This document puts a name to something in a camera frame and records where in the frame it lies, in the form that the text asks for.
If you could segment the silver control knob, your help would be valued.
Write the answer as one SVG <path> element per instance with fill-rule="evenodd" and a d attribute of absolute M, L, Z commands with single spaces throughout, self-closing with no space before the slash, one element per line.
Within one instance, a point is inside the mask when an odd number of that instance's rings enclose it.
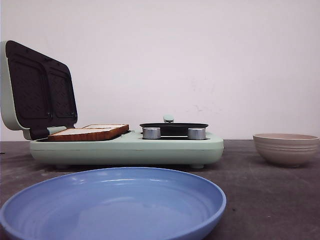
<path fill-rule="evenodd" d="M 187 137 L 190 140 L 205 140 L 206 129 L 201 127 L 190 127 L 188 128 Z"/>
<path fill-rule="evenodd" d="M 142 137 L 146 140 L 158 140 L 161 138 L 161 128 L 160 127 L 143 127 Z"/>

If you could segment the right silver control knob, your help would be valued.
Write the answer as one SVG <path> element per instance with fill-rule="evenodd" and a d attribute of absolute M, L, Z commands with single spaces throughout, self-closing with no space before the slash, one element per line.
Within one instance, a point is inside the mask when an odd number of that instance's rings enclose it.
<path fill-rule="evenodd" d="M 190 140 L 205 140 L 206 129 L 201 127 L 190 127 L 188 128 L 187 137 Z"/>

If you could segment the left silver control knob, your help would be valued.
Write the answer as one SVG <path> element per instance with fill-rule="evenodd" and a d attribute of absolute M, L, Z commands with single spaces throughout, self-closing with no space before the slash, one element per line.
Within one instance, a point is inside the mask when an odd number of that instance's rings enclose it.
<path fill-rule="evenodd" d="M 143 127 L 142 137 L 146 140 L 158 140 L 161 138 L 161 128 L 160 127 Z"/>

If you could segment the green breakfast maker lid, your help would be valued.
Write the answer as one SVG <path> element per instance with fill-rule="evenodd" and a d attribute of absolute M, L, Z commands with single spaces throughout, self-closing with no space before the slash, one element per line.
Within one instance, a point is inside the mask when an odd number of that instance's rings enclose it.
<path fill-rule="evenodd" d="M 16 41 L 1 42 L 0 112 L 4 125 L 26 140 L 74 128 L 78 113 L 67 65 Z"/>

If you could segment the beige ribbed bowl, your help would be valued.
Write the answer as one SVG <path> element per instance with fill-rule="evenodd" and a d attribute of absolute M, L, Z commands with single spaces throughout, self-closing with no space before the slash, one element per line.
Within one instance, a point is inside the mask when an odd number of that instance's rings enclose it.
<path fill-rule="evenodd" d="M 291 133 L 258 133 L 253 135 L 253 141 L 267 162 L 287 167 L 308 163 L 320 146 L 317 136 Z"/>

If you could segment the green breakfast maker base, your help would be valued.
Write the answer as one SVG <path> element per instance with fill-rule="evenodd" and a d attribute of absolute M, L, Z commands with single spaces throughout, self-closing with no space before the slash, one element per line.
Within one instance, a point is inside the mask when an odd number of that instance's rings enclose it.
<path fill-rule="evenodd" d="M 32 157 L 43 164 L 73 165 L 190 165 L 203 168 L 217 162 L 224 151 L 224 141 L 210 132 L 205 139 L 162 137 L 144 139 L 131 131 L 105 141 L 30 142 Z"/>

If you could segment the bread slice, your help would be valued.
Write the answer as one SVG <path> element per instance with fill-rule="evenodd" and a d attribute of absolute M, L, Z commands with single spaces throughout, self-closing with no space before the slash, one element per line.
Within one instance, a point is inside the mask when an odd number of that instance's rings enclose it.
<path fill-rule="evenodd" d="M 129 130 L 128 124 L 90 124 L 84 126 L 83 129 L 116 129 L 123 134 Z"/>
<path fill-rule="evenodd" d="M 104 141 L 120 134 L 121 131 L 117 128 L 70 128 L 50 134 L 48 140 L 56 142 Z"/>

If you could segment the black round frying pan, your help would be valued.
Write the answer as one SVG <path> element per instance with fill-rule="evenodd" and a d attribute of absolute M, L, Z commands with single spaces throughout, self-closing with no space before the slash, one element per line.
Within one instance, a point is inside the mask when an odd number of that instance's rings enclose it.
<path fill-rule="evenodd" d="M 160 128 L 161 136 L 187 136 L 189 128 L 204 128 L 209 125 L 206 123 L 174 122 L 172 115 L 164 115 L 163 122 L 141 123 L 142 128 Z"/>

